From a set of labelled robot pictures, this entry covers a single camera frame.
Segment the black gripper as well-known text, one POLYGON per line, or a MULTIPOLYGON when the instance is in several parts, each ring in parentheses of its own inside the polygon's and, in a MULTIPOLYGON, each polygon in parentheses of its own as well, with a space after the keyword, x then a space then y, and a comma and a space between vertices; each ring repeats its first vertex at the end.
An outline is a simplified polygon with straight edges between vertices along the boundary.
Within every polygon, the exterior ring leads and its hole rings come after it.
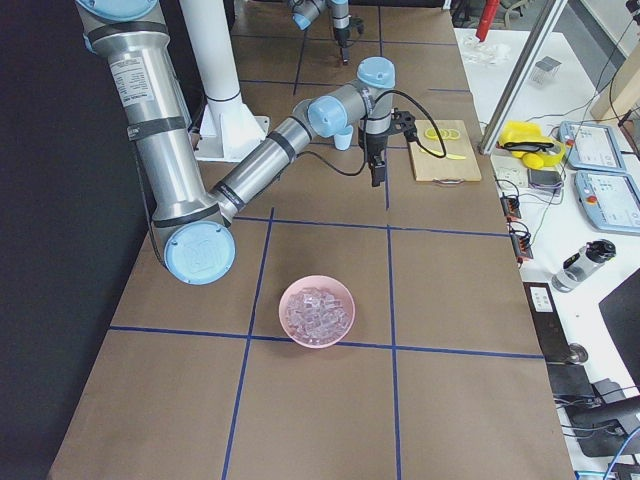
POLYGON ((343 63, 349 62, 349 49, 350 46, 350 28, 336 28, 335 29, 335 40, 340 47, 341 61, 343 63))
POLYGON ((378 187, 386 181, 386 162, 382 153, 388 144, 387 133, 369 133, 361 131, 361 148, 366 157, 371 174, 371 186, 378 187))

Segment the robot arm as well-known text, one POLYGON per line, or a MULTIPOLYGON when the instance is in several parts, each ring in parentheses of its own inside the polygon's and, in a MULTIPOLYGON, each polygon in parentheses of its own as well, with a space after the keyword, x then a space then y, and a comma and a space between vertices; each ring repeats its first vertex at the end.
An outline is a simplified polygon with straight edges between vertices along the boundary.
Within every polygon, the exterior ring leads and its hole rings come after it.
POLYGON ((244 103, 220 1, 180 5, 204 89, 203 132, 194 133, 168 52, 156 1, 81 1, 88 49, 104 58, 128 119, 127 135, 146 171, 156 209, 150 232, 162 265, 192 285, 224 276, 235 258, 229 226, 318 137, 357 125, 372 180, 391 132, 393 63, 364 59, 356 78, 300 102, 271 127, 244 103))
POLYGON ((344 65, 349 63, 351 15, 348 0, 287 0, 285 4, 291 11, 292 20, 302 31, 306 31, 322 14, 328 12, 341 62, 344 65))

